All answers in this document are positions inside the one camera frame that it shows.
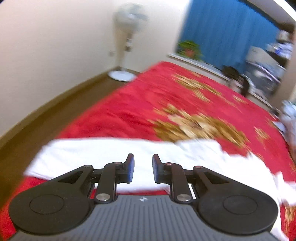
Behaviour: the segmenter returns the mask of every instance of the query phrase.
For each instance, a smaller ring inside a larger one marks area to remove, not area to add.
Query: metal pivot screw
[[[96,195],[96,199],[99,201],[108,201],[110,199],[110,195],[107,193],[100,193]]]
[[[188,194],[179,194],[177,200],[180,202],[188,202],[191,200],[191,197]]]

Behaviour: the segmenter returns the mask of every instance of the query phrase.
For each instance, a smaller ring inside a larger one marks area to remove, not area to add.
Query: green plant
[[[191,40],[178,43],[178,54],[195,60],[200,60],[202,57],[200,46]]]

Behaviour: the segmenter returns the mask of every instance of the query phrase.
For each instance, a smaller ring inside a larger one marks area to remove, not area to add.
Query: gray ribbed platform
[[[248,237],[222,234],[204,224],[193,208],[169,196],[124,196],[97,205],[77,228],[53,236],[18,232],[11,241],[276,241],[270,233]]]

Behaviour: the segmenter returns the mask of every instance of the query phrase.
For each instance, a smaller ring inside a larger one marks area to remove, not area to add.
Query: bed
[[[193,115],[207,126],[201,130]],[[275,120],[228,87],[178,65],[160,62],[85,111],[57,138],[120,137],[171,142],[215,139],[227,153],[246,155],[251,151],[272,173],[281,171],[285,181],[295,181],[296,167],[273,124]],[[42,182],[25,177],[10,200]],[[15,233],[8,205],[9,201],[0,214],[4,239]],[[295,208],[281,207],[282,230],[290,240],[296,238],[294,215]]]

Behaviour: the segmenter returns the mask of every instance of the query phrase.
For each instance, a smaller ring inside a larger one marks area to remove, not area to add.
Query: electrical outlet
[[[110,50],[110,51],[109,51],[109,56],[110,56],[110,57],[113,57],[114,55],[115,55],[115,51]]]

